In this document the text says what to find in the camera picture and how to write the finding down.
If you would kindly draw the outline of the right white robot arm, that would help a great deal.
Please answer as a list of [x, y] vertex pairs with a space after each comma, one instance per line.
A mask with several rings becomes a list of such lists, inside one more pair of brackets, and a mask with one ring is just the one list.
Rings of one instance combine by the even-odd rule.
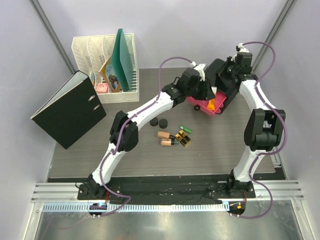
[[228, 58], [219, 74], [232, 81], [251, 110], [243, 134], [245, 150], [224, 187], [231, 198], [243, 197], [252, 191], [254, 172], [263, 157], [280, 144], [286, 118], [285, 111], [277, 110], [271, 104], [256, 75], [252, 74], [252, 56], [247, 50], [239, 50], [234, 57]]

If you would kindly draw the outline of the pink top drawer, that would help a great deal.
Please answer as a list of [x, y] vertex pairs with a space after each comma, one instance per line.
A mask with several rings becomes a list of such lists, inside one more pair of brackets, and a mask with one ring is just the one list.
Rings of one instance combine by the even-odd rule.
[[207, 109], [208, 100], [196, 100], [192, 98], [191, 96], [186, 98], [186, 101], [193, 105], [193, 108], [195, 105], [200, 106], [201, 112], [204, 112], [205, 114], [209, 116], [217, 115], [216, 112], [219, 108], [224, 106], [224, 101], [227, 99], [226, 95], [220, 91], [217, 91], [215, 96], [215, 111], [211, 111]]

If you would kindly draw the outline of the orange cream tube white cap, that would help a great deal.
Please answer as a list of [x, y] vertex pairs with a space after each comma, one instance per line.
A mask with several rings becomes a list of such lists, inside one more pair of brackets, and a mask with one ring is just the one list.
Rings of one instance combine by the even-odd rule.
[[215, 98], [216, 98], [216, 94], [217, 94], [217, 87], [216, 86], [212, 86], [211, 87], [212, 93], [214, 95], [214, 98], [210, 99], [207, 103], [206, 108], [210, 111], [215, 111], [216, 107], [215, 107]]

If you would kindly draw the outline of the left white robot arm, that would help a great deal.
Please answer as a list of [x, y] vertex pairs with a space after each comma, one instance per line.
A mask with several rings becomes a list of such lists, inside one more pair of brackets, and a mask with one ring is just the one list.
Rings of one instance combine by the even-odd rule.
[[187, 97], [210, 100], [216, 97], [210, 80], [205, 75], [205, 64], [186, 69], [176, 83], [164, 86], [158, 95], [127, 113], [119, 111], [110, 130], [109, 144], [99, 166], [87, 179], [88, 193], [100, 200], [107, 192], [104, 185], [121, 158], [139, 142], [139, 130], [159, 114], [183, 103]]

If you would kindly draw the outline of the beige foundation bottle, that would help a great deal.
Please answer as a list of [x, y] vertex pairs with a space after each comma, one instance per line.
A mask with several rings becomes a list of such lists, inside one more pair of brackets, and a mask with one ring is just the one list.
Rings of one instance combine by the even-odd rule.
[[175, 139], [175, 136], [173, 136], [169, 132], [164, 132], [164, 131], [158, 131], [157, 132], [157, 137], [160, 138], [160, 139], [170, 139], [170, 140], [174, 140]]
[[180, 144], [179, 141], [175, 139], [169, 139], [169, 138], [163, 138], [160, 142], [161, 146], [163, 147], [171, 147], [171, 146], [177, 146]]

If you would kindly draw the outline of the black drawer organizer box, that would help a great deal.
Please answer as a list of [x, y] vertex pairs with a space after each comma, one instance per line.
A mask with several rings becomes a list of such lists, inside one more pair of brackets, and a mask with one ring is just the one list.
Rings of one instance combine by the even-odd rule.
[[217, 58], [204, 70], [205, 77], [210, 80], [210, 83], [226, 96], [223, 106], [219, 108], [220, 114], [224, 112], [239, 92], [239, 86], [234, 81], [235, 77], [229, 70], [235, 65], [231, 59], [231, 56], [227, 57], [226, 61]]

